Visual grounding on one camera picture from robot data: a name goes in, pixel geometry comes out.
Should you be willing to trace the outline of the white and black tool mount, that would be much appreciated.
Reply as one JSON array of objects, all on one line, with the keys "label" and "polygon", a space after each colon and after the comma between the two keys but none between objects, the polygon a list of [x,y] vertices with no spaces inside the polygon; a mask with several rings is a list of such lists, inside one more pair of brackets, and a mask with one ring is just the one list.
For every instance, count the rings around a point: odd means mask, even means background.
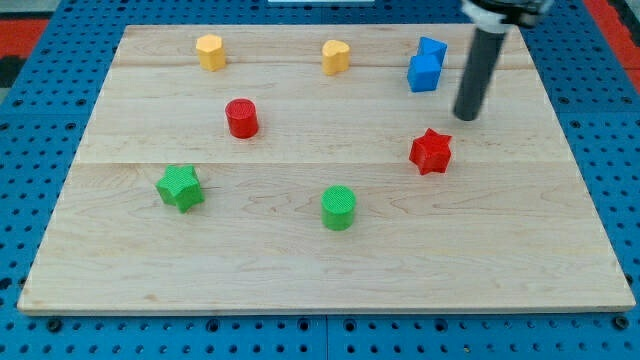
[{"label": "white and black tool mount", "polygon": [[461,10],[482,31],[506,33],[512,26],[534,28],[553,0],[462,0]]}]

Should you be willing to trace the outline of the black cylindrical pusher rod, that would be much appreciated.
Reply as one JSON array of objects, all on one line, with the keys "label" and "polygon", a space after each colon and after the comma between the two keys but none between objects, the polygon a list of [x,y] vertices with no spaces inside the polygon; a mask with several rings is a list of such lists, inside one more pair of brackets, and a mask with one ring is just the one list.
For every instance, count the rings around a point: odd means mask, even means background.
[{"label": "black cylindrical pusher rod", "polygon": [[473,121],[478,117],[505,37],[505,33],[475,29],[453,107],[458,119]]}]

